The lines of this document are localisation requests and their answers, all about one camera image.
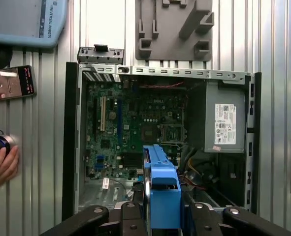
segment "white label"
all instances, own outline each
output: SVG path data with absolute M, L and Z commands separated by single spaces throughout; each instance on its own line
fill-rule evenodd
M 236 107 L 215 104 L 214 144 L 236 144 Z
M 104 180 L 102 182 L 102 188 L 108 189 L 108 187 L 109 187 L 109 178 L 104 178 Z
M 128 198 L 132 197 L 133 194 L 134 194 L 133 191 L 129 190 L 129 191 L 127 192 L 127 196 L 128 196 Z

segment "metal panel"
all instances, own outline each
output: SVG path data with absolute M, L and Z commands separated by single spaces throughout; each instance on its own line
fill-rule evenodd
M 19 175 L 0 188 L 0 236 L 38 235 L 61 220 L 65 62 L 96 43 L 125 46 L 127 65 L 262 71 L 258 210 L 291 230 L 291 0 L 213 0 L 207 63 L 136 60 L 134 0 L 68 5 L 58 47 L 16 51 L 11 62 L 34 67 L 38 95 L 0 102 L 0 128 L 21 148 Z

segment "phone screen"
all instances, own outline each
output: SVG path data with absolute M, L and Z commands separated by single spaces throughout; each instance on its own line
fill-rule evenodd
M 33 94 L 35 89 L 29 65 L 0 70 L 0 100 Z

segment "human hand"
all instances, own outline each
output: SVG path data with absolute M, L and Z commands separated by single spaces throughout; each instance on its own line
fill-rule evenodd
M 0 186 L 14 178 L 18 171 L 19 152 L 18 146 L 14 146 L 6 155 L 6 148 L 0 150 Z

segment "power supply label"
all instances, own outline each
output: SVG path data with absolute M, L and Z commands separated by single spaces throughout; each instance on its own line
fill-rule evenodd
M 215 104 L 214 144 L 236 144 L 236 107 L 234 104 Z

